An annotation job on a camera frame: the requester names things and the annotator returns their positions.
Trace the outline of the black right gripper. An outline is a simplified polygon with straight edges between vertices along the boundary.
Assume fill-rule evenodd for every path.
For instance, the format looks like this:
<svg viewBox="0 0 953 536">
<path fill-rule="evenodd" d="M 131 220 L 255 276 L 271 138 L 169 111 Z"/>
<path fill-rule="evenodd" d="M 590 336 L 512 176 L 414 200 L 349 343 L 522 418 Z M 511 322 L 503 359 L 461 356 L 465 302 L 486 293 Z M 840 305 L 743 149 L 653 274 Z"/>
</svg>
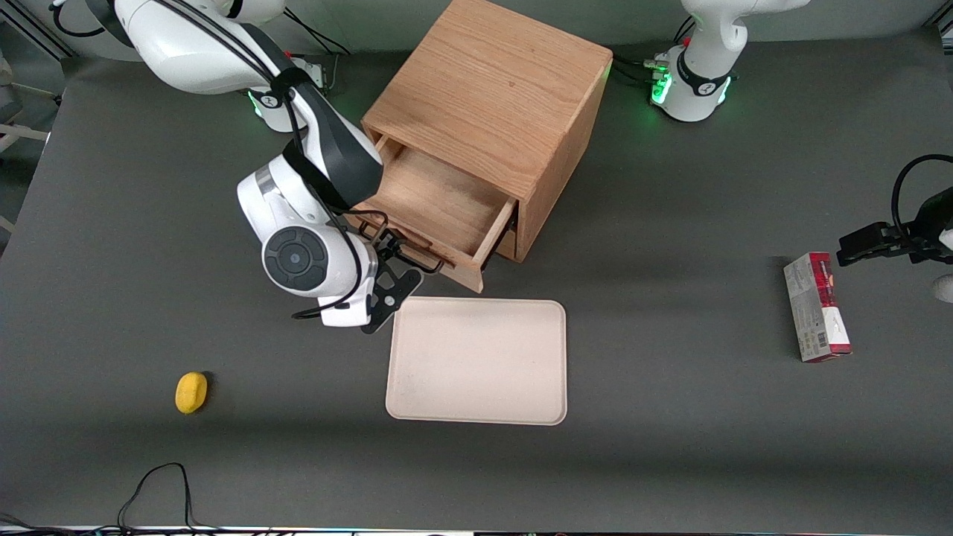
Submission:
<svg viewBox="0 0 953 536">
<path fill-rule="evenodd" d="M 418 268 L 418 262 L 408 257 L 403 251 L 407 238 L 400 231 L 395 231 L 384 223 L 380 225 L 360 223 L 357 230 L 358 234 L 367 241 L 372 265 L 371 276 L 375 288 L 396 288 L 399 274 L 395 271 L 395 259 L 412 268 Z"/>
</svg>

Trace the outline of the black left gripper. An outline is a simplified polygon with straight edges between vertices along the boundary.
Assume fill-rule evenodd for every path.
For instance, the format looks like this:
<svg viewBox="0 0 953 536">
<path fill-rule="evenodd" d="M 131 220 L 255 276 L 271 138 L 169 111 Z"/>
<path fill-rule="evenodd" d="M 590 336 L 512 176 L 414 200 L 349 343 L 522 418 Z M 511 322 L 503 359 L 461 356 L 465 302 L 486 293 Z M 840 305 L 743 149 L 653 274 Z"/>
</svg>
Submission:
<svg viewBox="0 0 953 536">
<path fill-rule="evenodd" d="M 912 264 L 923 261 L 952 264 L 951 245 L 942 240 L 945 233 L 951 234 L 952 188 L 927 198 L 909 223 L 902 223 L 899 216 L 900 193 L 899 186 L 895 186 L 891 193 L 893 227 L 887 223 L 871 223 L 841 237 L 840 250 L 837 251 L 838 265 L 847 267 L 864 259 L 905 255 Z M 896 231 L 895 242 L 892 228 Z"/>
</svg>

